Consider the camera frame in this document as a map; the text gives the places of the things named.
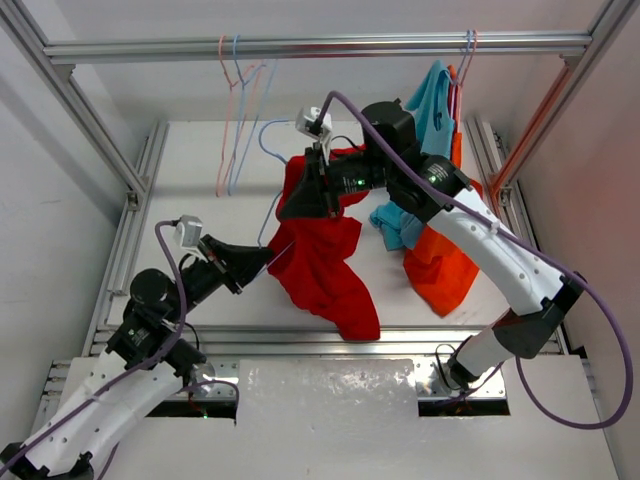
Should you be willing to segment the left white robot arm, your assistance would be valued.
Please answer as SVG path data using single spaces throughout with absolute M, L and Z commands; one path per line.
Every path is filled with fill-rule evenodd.
M 1 470 L 19 479 L 92 479 L 121 439 L 165 399 L 211 384 L 206 355 L 182 338 L 186 316 L 221 287 L 238 294 L 273 258 L 267 247 L 206 235 L 173 277 L 140 271 L 119 328 L 88 376 L 30 438 L 7 445 Z

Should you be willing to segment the red t shirt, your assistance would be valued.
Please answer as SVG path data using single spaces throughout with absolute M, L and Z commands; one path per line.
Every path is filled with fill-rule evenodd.
M 380 322 L 369 290 L 346 263 L 358 245 L 362 224 L 345 215 L 365 192 L 340 199 L 336 218 L 282 218 L 285 202 L 301 179 L 305 158 L 293 156 L 285 167 L 283 193 L 276 207 L 280 225 L 268 243 L 279 258 L 268 267 L 293 304 L 337 326 L 346 341 L 376 341 Z

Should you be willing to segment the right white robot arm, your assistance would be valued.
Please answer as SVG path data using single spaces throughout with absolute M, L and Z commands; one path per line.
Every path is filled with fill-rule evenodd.
M 488 369 L 513 357 L 532 359 L 582 294 L 568 275 L 509 240 L 470 179 L 450 160 L 421 150 L 413 116 L 397 101 L 358 116 L 363 150 L 329 157 L 332 126 L 319 108 L 301 109 L 297 130 L 312 138 L 304 170 L 280 210 L 283 220 L 331 218 L 348 194 L 385 188 L 390 199 L 458 247 L 500 290 L 509 308 L 438 363 L 441 394 L 466 392 Z

